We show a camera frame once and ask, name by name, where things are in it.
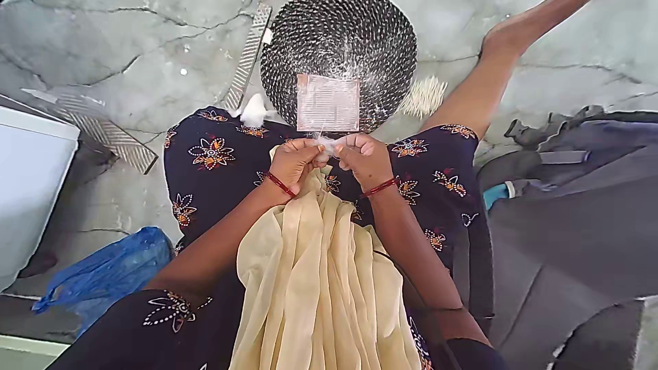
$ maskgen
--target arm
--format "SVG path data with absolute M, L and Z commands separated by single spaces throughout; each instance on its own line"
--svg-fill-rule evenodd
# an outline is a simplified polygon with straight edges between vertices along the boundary
M 354 172 L 362 190 L 373 189 L 393 177 L 384 143 L 364 134 L 356 134 L 346 137 L 344 144 L 340 148 L 340 166 Z M 441 340 L 441 336 L 434 332 L 432 319 L 436 320 L 446 340 L 468 338 L 490 345 L 473 316 L 466 309 L 461 309 L 463 303 L 449 271 L 432 249 L 411 207 L 397 188 L 390 186 L 370 196 L 370 204 L 379 239 L 390 257 L 418 288 L 427 307 L 415 296 L 415 292 L 405 294 L 407 304 L 419 310 L 436 310 L 418 320 L 418 324 L 426 328 L 423 334 L 430 345 L 434 346 Z
M 298 139 L 281 145 L 270 172 L 290 190 L 299 193 L 304 177 L 322 146 Z M 175 292 L 194 305 L 202 304 L 223 272 L 236 263 L 238 246 L 253 224 L 270 208 L 290 200 L 281 188 L 266 179 L 228 215 L 190 244 L 151 280 L 144 289 Z
M 200 305 L 227 267 L 235 265 L 240 241 L 270 208 L 289 200 L 269 179 L 255 188 L 236 208 L 174 258 L 144 289 L 176 292 Z

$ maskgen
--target black and white woven mat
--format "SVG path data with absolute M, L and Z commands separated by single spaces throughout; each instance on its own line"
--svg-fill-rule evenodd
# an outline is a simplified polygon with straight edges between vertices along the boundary
M 416 68 L 416 35 L 388 0 L 291 0 L 263 48 L 265 92 L 289 124 L 297 123 L 297 74 L 361 81 L 359 130 L 390 117 Z

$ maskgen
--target woman's left hand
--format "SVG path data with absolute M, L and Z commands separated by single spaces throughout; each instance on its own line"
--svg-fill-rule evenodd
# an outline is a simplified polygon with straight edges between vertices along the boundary
M 315 145 L 313 139 L 290 140 L 276 148 L 270 173 L 293 193 L 299 194 L 306 175 L 315 167 L 326 164 L 313 161 L 324 149 L 324 145 Z

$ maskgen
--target woman's right hand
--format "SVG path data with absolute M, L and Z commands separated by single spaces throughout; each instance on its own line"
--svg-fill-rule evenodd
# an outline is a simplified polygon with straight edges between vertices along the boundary
M 386 144 L 366 134 L 347 135 L 336 146 L 340 168 L 352 170 L 367 192 L 393 178 Z

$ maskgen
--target teal fabric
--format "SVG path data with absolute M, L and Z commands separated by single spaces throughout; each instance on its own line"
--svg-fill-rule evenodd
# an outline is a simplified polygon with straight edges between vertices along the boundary
M 507 189 L 507 185 L 500 184 L 485 191 L 482 196 L 484 197 L 484 207 L 489 211 L 495 201 L 499 199 L 509 199 L 509 190 Z

